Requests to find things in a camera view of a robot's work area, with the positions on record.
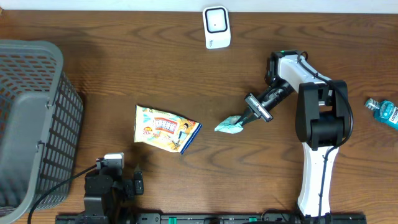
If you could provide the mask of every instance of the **gray plastic basket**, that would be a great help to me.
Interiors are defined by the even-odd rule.
[[[69,178],[83,103],[44,41],[0,40],[0,223],[12,223],[44,192]],[[37,209],[65,200],[69,185]]]

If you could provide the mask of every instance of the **cartoon character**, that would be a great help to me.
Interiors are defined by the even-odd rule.
[[[180,142],[184,141],[185,138],[187,137],[187,134],[185,133],[185,131],[188,129],[189,124],[185,123],[182,126],[182,129],[180,130],[180,134],[178,135],[178,141],[177,142],[173,142],[175,144],[175,146],[179,146]]]

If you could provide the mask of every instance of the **wooden table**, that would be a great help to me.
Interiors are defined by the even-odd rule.
[[[85,96],[76,171],[109,152],[124,152],[126,174],[144,171],[142,208],[164,213],[293,209],[302,183],[303,149],[295,124],[297,94],[237,135],[218,123],[267,88],[272,51],[301,49],[309,62],[348,84],[354,133],[336,158],[333,212],[364,212],[368,223],[396,223],[398,132],[378,123],[365,101],[398,103],[398,16],[230,13],[232,44],[205,48],[201,13],[4,11],[0,38],[48,40]],[[181,156],[133,142],[136,104],[182,114],[203,129]],[[35,212],[34,223],[83,206],[83,178],[61,205]],[[18,223],[25,223],[24,215]]]

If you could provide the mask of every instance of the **snack package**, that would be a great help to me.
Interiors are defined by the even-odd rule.
[[[183,154],[201,124],[163,111],[136,106],[134,142],[144,142]]]

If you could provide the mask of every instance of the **blue bottle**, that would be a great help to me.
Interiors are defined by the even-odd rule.
[[[398,130],[398,107],[394,106],[393,103],[388,100],[379,103],[370,98],[367,100],[365,106],[374,111],[374,118],[376,120]]]

